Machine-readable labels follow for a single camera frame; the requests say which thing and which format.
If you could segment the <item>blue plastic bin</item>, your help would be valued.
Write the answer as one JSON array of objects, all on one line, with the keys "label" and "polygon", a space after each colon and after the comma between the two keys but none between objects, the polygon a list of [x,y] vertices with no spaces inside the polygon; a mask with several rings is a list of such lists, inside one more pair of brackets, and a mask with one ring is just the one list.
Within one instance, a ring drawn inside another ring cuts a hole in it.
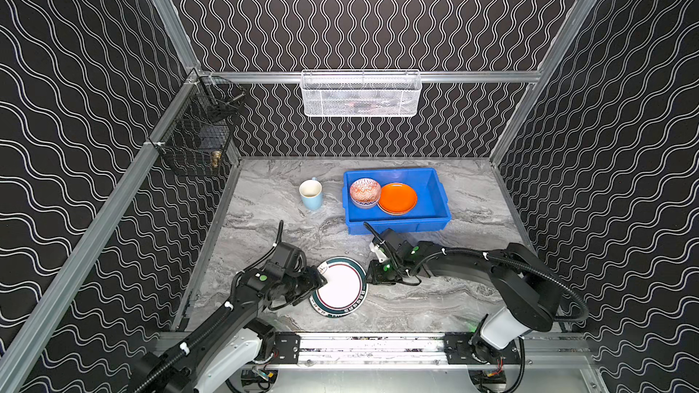
[{"label": "blue plastic bin", "polygon": [[[369,184],[379,198],[356,204],[353,197],[360,184]],[[367,235],[369,223],[382,232],[433,232],[451,222],[446,190],[431,167],[364,169],[347,171],[343,176],[342,202],[347,231]]]}]

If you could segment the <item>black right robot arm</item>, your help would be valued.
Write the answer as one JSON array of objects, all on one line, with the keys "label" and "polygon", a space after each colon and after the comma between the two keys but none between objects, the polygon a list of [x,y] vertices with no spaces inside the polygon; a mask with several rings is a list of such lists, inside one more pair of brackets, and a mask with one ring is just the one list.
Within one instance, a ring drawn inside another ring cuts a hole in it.
[{"label": "black right robot arm", "polygon": [[369,223],[364,227],[372,234],[376,255],[366,272],[372,285],[417,287],[424,278],[446,277],[498,292],[504,306],[485,316],[469,339],[477,360],[492,360],[531,331],[549,332],[555,323],[579,323],[589,317],[584,299],[522,244],[493,250],[429,241],[413,244],[391,229],[380,233]]}]

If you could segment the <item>lavender ceramic bowl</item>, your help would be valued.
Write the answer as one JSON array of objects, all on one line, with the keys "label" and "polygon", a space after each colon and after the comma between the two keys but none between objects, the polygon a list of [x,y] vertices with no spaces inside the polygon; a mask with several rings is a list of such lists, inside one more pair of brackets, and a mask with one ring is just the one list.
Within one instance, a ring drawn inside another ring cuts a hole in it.
[{"label": "lavender ceramic bowl", "polygon": [[374,201],[355,201],[352,200],[353,205],[358,207],[358,209],[372,209],[378,205],[378,200]]}]

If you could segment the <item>white plate green red rim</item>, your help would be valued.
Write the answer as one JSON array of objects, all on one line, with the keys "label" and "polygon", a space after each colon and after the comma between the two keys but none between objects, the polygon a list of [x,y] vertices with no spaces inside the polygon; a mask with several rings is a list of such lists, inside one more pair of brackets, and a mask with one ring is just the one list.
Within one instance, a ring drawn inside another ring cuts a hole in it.
[{"label": "white plate green red rim", "polygon": [[330,258],[318,266],[327,283],[309,298],[311,307],[326,318],[343,318],[357,310],[368,294],[364,268],[354,259]]}]

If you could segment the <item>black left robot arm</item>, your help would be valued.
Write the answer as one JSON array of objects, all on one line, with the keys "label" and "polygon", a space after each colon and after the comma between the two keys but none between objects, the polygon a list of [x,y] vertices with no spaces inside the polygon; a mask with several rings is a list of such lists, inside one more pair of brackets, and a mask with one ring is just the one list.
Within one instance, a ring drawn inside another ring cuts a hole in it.
[{"label": "black left robot arm", "polygon": [[128,392],[214,392],[243,366],[274,358],[274,327],[260,315],[296,306],[327,284],[302,249],[282,241],[283,229],[280,222],[270,251],[234,276],[211,316],[162,354],[135,363]]}]

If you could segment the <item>orange plate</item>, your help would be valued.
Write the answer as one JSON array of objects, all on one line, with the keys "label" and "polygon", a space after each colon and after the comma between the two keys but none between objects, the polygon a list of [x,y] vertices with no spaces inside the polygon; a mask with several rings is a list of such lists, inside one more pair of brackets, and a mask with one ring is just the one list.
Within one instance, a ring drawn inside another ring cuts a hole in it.
[{"label": "orange plate", "polygon": [[379,208],[392,216],[403,216],[412,211],[418,203],[416,191],[402,183],[391,183],[382,187],[378,202]]}]

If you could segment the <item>orange patterned ceramic bowl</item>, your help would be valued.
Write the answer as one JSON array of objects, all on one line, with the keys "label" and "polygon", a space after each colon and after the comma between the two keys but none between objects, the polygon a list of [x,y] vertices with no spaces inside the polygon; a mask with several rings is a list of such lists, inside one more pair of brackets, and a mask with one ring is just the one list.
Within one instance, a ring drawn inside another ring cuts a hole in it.
[{"label": "orange patterned ceramic bowl", "polygon": [[372,178],[360,178],[354,181],[349,187],[349,196],[355,201],[380,200],[382,186]]}]

